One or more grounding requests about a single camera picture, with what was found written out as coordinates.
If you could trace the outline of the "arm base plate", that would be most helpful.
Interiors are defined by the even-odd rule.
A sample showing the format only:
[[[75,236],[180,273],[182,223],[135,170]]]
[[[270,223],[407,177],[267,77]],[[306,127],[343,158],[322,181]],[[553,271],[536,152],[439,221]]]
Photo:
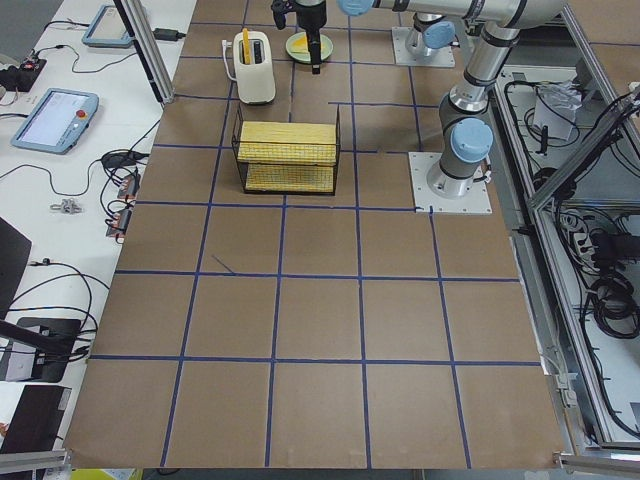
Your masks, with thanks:
[[[439,152],[408,153],[415,211],[425,214],[490,215],[492,208],[485,182],[473,183],[468,193],[459,199],[444,198],[431,190],[427,175],[440,156]]]
[[[391,38],[395,63],[401,66],[453,68],[455,58],[451,46],[440,49],[427,49],[424,47],[418,53],[410,51],[406,46],[406,40],[413,32],[412,27],[393,27]]]

